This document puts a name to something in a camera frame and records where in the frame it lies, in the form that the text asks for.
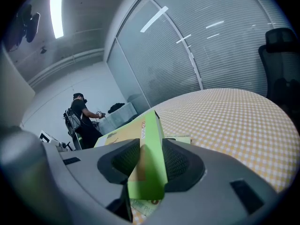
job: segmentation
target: desk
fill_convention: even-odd
[[[251,168],[276,191],[287,187],[300,161],[300,137],[289,117],[258,94],[207,89],[151,108],[164,134],[190,134],[191,144],[228,154]],[[134,223],[143,222],[133,210]]]

